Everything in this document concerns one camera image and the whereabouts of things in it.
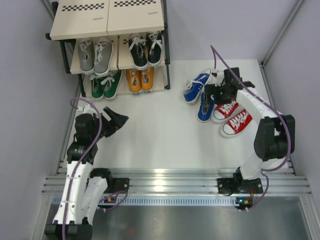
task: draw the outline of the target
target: black shoe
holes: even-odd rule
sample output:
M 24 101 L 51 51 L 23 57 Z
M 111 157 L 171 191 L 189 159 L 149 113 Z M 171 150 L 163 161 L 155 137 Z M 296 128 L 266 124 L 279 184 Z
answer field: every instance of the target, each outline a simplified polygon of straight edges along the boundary
M 145 70 L 148 61 L 145 54 L 146 40 L 140 33 L 133 33 L 129 38 L 129 50 L 133 58 L 134 67 L 137 70 Z
M 150 31 L 146 33 L 146 47 L 148 49 L 148 62 L 150 66 L 156 67 L 161 63 L 163 39 L 161 32 Z

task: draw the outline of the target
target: robotic arm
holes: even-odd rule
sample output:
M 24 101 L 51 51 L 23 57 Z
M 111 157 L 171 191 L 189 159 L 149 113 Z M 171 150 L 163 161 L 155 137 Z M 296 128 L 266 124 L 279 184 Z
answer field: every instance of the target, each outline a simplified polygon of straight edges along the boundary
M 232 70 L 242 81 L 239 68 L 232 68 Z M 258 95 L 255 86 L 251 82 L 242 83 L 255 95 Z M 258 125 L 253 143 L 255 154 L 233 174 L 231 182 L 236 191 L 230 192 L 230 185 L 223 186 L 223 184 L 219 184 L 219 186 L 222 185 L 219 188 L 219 192 L 231 195 L 236 192 L 248 193 L 250 188 L 257 189 L 256 186 L 260 184 L 258 177 L 261 174 L 261 169 L 269 168 L 275 161 L 284 159 L 286 156 L 288 141 L 284 126 L 279 117 L 257 99 L 257 96 L 252 96 L 245 90 L 228 69 L 224 71 L 224 79 L 221 84 L 208 84 L 205 86 L 205 94 L 208 104 L 211 103 L 209 101 L 211 96 L 214 97 L 214 102 L 217 105 L 229 104 L 232 101 L 236 101 L 251 114 Z M 292 153 L 295 149 L 295 119 L 292 115 L 281 116 L 289 130 L 291 138 L 290 152 Z
M 82 111 L 84 113 L 75 118 L 76 134 L 67 150 L 67 173 L 61 202 L 53 223 L 47 224 L 44 230 L 50 240 L 63 239 L 63 223 L 65 223 L 66 239 L 91 239 L 93 218 L 100 198 L 108 187 L 113 186 L 113 177 L 109 169 L 93 167 L 98 151 L 97 143 L 79 163 L 80 158 L 99 132 L 96 111 L 90 108 L 89 104 L 86 104 Z M 103 137 L 113 135 L 129 119 L 127 116 L 113 112 L 108 107 L 105 107 L 103 111 L 111 120 L 107 120 L 101 114 L 102 126 L 98 141 Z

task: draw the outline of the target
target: checkered pattern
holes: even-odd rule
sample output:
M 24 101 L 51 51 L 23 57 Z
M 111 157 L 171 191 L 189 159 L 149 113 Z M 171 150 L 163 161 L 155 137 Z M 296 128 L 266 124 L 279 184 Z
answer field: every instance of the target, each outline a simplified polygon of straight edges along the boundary
M 130 1 L 115 1 L 114 7 L 129 7 L 129 6 L 140 6 L 147 4 L 155 4 L 156 0 L 130 0 Z
M 95 10 L 95 9 L 104 9 L 105 3 L 96 3 L 96 4 L 85 4 L 85 5 L 64 5 L 62 6 L 62 12 L 65 11 L 87 11 L 87 10 Z

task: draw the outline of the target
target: blue shoe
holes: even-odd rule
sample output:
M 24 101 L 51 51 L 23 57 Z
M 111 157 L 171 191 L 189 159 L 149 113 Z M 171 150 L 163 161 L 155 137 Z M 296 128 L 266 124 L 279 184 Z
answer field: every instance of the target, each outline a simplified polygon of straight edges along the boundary
M 200 105 L 200 109 L 198 112 L 198 120 L 201 123 L 208 122 L 211 117 L 211 113 L 214 109 L 215 102 L 212 98 L 210 99 L 210 101 L 211 101 L 211 105 L 208 105 L 207 96 L 203 92 L 201 95 L 201 105 Z
M 188 104 L 194 104 L 200 93 L 203 92 L 204 87 L 211 80 L 211 69 L 207 68 L 202 71 L 199 76 L 194 80 L 189 80 L 186 83 L 186 90 L 183 92 L 183 96 Z

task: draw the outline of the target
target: gray floor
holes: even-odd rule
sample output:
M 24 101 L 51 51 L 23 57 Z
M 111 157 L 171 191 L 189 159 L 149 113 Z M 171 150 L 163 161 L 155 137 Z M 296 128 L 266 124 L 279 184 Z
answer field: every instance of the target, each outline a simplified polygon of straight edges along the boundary
M 53 219 L 53 205 L 48 221 Z M 93 221 L 93 240 L 311 240 L 298 198 L 266 197 L 250 212 L 225 207 L 122 206 Z

